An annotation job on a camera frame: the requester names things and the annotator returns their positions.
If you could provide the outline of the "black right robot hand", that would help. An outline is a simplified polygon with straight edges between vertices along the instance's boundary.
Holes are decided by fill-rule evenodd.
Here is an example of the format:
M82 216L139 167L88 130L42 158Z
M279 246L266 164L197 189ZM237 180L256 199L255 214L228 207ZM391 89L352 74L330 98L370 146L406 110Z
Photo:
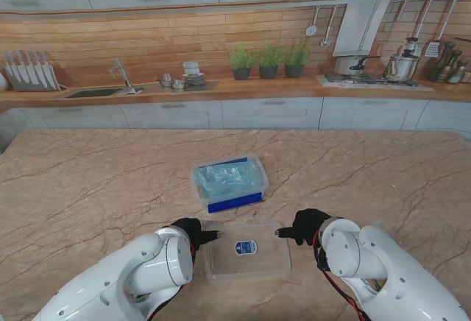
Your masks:
M330 215L315 208L296 212L291 227L283 227L275 231L281 239L293 239L298 246L305 242L308 246L314 243L314 235Z

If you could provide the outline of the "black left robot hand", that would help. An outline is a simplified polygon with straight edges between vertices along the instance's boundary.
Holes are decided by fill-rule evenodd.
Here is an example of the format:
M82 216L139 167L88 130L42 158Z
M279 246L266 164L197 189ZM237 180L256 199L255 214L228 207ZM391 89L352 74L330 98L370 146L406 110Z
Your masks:
M203 230L202 223L197 218L181 218L171 223L171 226L185 231L195 252L202 245L217 240L221 235L217 230Z

